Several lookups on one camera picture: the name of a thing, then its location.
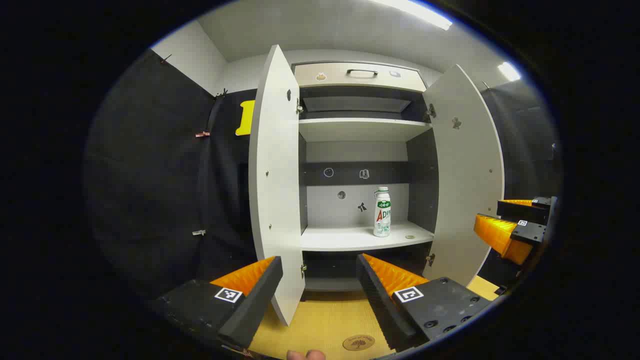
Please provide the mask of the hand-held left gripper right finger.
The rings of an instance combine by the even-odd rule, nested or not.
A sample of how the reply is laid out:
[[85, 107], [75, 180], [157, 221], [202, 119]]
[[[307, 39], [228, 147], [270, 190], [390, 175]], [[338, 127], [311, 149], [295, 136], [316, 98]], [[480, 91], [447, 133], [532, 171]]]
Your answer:
[[490, 304], [446, 276], [428, 280], [366, 253], [356, 256], [356, 278], [396, 353], [446, 337]]

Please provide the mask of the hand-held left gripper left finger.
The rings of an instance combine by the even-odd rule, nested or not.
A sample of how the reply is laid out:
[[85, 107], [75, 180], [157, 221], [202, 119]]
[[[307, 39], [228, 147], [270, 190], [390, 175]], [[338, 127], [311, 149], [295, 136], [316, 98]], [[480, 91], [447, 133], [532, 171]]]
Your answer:
[[246, 351], [282, 276], [281, 256], [271, 256], [212, 281], [189, 280], [151, 306], [204, 346]]

